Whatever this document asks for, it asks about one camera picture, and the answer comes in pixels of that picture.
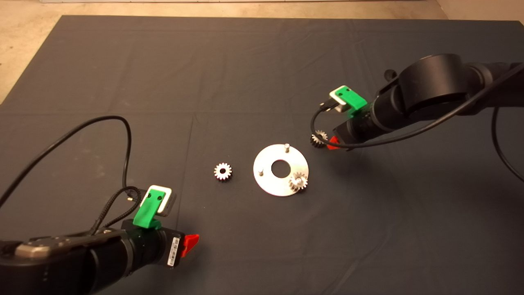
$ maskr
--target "red tab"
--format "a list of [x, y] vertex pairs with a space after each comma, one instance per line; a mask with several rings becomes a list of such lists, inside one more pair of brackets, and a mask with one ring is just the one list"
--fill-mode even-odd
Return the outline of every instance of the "red tab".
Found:
[[199, 235], [187, 235], [184, 237], [184, 251], [182, 251], [182, 254], [180, 257], [185, 257], [191, 249], [198, 243], [198, 239], [200, 238]]
[[[338, 138], [336, 138], [336, 136], [333, 136], [329, 142], [332, 142], [332, 143], [337, 143], [337, 144], [340, 144], [340, 141]], [[340, 147], [337, 147], [337, 146], [332, 146], [332, 145], [327, 145], [327, 148], [330, 149], [330, 150], [338, 150], [340, 149]]]

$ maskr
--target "cable connector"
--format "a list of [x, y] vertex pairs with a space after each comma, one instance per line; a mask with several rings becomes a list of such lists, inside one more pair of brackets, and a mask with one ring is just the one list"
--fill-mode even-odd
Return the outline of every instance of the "cable connector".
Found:
[[332, 98], [322, 102], [320, 104], [320, 108], [324, 110], [324, 112], [331, 111], [332, 109], [338, 107], [340, 103]]
[[[141, 189], [141, 188], [139, 188], [138, 190], [140, 191], [140, 196], [145, 196], [146, 195], [147, 190]], [[136, 192], [132, 191], [131, 189], [126, 191], [126, 195], [127, 195], [127, 200], [128, 201], [133, 201], [133, 202], [140, 201], [138, 199], [138, 195], [136, 194]]]

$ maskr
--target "spur gear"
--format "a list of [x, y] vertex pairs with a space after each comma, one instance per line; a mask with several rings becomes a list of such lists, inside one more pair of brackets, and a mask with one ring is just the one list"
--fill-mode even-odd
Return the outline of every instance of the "spur gear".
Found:
[[223, 182], [231, 178], [233, 170], [231, 169], [231, 166], [229, 164], [220, 163], [215, 167], [214, 173], [216, 179]]
[[[328, 134], [324, 131], [316, 130], [315, 133], [320, 135], [320, 137], [322, 137], [323, 139], [328, 140]], [[325, 143], [321, 142], [318, 138], [316, 138], [316, 136], [313, 134], [311, 135], [310, 142], [315, 148], [323, 148], [326, 145]]]
[[305, 189], [308, 185], [308, 178], [300, 172], [293, 173], [292, 177], [289, 178], [289, 187], [296, 193], [301, 189]]

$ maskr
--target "black cable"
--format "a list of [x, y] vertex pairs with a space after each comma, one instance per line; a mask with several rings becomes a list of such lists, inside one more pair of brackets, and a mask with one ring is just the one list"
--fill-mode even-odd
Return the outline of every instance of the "black cable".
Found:
[[71, 131], [63, 135], [61, 138], [57, 139], [54, 143], [52, 143], [50, 146], [48, 146], [45, 150], [43, 150], [36, 158], [34, 158], [29, 164], [20, 172], [20, 174], [15, 178], [15, 180], [10, 184], [10, 186], [7, 188], [7, 190], [4, 192], [2, 197], [0, 197], [0, 207], [4, 205], [5, 201], [11, 196], [11, 193], [16, 189], [16, 187], [20, 184], [20, 182], [24, 179], [24, 177], [27, 176], [27, 174], [40, 162], [45, 156], [47, 156], [50, 152], [52, 152], [54, 149], [56, 149], [60, 144], [64, 143], [67, 139], [69, 139], [71, 136], [75, 135], [80, 130], [84, 129], [85, 127], [101, 122], [106, 120], [119, 120], [122, 121], [126, 128], [127, 132], [127, 149], [126, 149], [126, 156], [124, 159], [124, 168], [122, 171], [122, 186], [127, 186], [127, 164], [129, 163], [129, 155], [131, 154], [131, 128], [129, 127], [129, 123], [126, 119], [124, 119], [121, 116], [117, 115], [107, 115], [102, 117], [97, 117], [90, 119], [88, 121], [85, 121], [84, 123], [76, 126]]
[[142, 203], [142, 196], [140, 195], [140, 192], [137, 192], [137, 201], [133, 203], [132, 207], [129, 210], [127, 210], [126, 212], [120, 214], [118, 217], [115, 217], [110, 222], [104, 224], [104, 227], [110, 227], [114, 225], [115, 223], [119, 222], [120, 220], [126, 218], [129, 214], [133, 213], [133, 211], [136, 208], [138, 208], [138, 205], [140, 205], [140, 203]]
[[[119, 189], [116, 193], [114, 193], [111, 198], [109, 198], [109, 200], [107, 201], [107, 203], [105, 204], [104, 208], [102, 209], [102, 212], [100, 212], [100, 215], [99, 217], [95, 220], [95, 223], [93, 224], [93, 226], [91, 227], [91, 229], [89, 230], [88, 232], [88, 236], [92, 236], [96, 233], [96, 231], [98, 230], [98, 228], [100, 227], [100, 224], [102, 224], [102, 221], [104, 221], [104, 218], [105, 216], [107, 215], [107, 212], [109, 212], [109, 209], [111, 208], [111, 206], [113, 206], [113, 203], [115, 202], [116, 198], [123, 192], [127, 191], [127, 190], [133, 190], [137, 193], [137, 195], [139, 196], [140, 195], [140, 190], [134, 186], [124, 186], [122, 187], [121, 189]], [[138, 206], [139, 202], [135, 202], [134, 205], [133, 205], [133, 210], [136, 209], [136, 206]], [[128, 210], [127, 212], [128, 215], [133, 212], [132, 210]]]
[[477, 102], [479, 99], [481, 99], [484, 96], [486, 96], [493, 89], [497, 88], [502, 83], [506, 82], [506, 80], [508, 80], [509, 78], [511, 78], [511, 77], [515, 76], [516, 74], [520, 73], [522, 70], [524, 70], [524, 63], [519, 64], [518, 66], [514, 67], [510, 71], [506, 72], [500, 78], [498, 78], [495, 81], [493, 81], [493, 83], [491, 83], [486, 88], [484, 88], [481, 91], [479, 91], [477, 94], [475, 94], [469, 100], [467, 100], [464, 103], [462, 103], [460, 106], [458, 106], [453, 111], [443, 115], [442, 117], [436, 119], [435, 121], [429, 123], [428, 125], [426, 125], [426, 126], [424, 126], [422, 128], [419, 128], [417, 130], [413, 130], [413, 131], [408, 132], [408, 133], [403, 134], [403, 135], [395, 136], [395, 137], [388, 138], [388, 139], [376, 140], [376, 141], [372, 141], [372, 142], [365, 142], [365, 143], [338, 144], [338, 143], [329, 142], [329, 141], [323, 139], [321, 136], [319, 136], [316, 133], [316, 128], [315, 128], [315, 120], [316, 120], [316, 118], [318, 117], [318, 115], [321, 112], [326, 111], [327, 107], [321, 107], [318, 111], [316, 111], [316, 113], [311, 118], [311, 124], [310, 124], [311, 134], [316, 136], [316, 138], [318, 138], [319, 141], [321, 141], [321, 142], [323, 142], [323, 143], [325, 143], [327, 145], [336, 146], [337, 148], [345, 148], [345, 149], [366, 148], [366, 147], [369, 147], [369, 146], [377, 146], [377, 145], [393, 143], [393, 142], [401, 141], [401, 140], [404, 140], [404, 139], [408, 139], [408, 138], [411, 138], [413, 136], [416, 136], [416, 135], [419, 135], [421, 133], [424, 133], [424, 132], [426, 132], [426, 131], [428, 131], [430, 129], [433, 129], [433, 128], [437, 127], [438, 125], [444, 123], [445, 121], [449, 120], [451, 117], [455, 116], [456, 114], [460, 113], [461, 111], [463, 111], [467, 107], [471, 106], [472, 104]]
[[497, 151], [497, 155], [499, 156], [500, 160], [504, 163], [504, 165], [515, 175], [518, 179], [524, 182], [524, 177], [520, 175], [520, 173], [511, 166], [508, 159], [506, 159], [506, 156], [504, 156], [504, 153], [500, 149], [500, 146], [498, 144], [497, 139], [497, 117], [498, 117], [498, 107], [496, 107], [493, 110], [493, 116], [492, 116], [492, 141], [493, 146], [495, 147], [495, 150]]

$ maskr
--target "green bracket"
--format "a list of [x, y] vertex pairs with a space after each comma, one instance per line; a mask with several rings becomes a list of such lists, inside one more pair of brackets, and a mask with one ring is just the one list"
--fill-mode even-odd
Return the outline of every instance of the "green bracket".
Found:
[[347, 111], [347, 115], [350, 118], [367, 105], [367, 101], [348, 86], [340, 87], [340, 89], [337, 90], [336, 95], [350, 105], [351, 108]]
[[159, 229], [162, 227], [160, 221], [153, 219], [157, 213], [163, 198], [166, 196], [165, 192], [157, 191], [156, 189], [150, 189], [147, 196], [142, 203], [142, 206], [138, 209], [138, 212], [133, 219], [133, 225], [143, 228], [155, 228]]

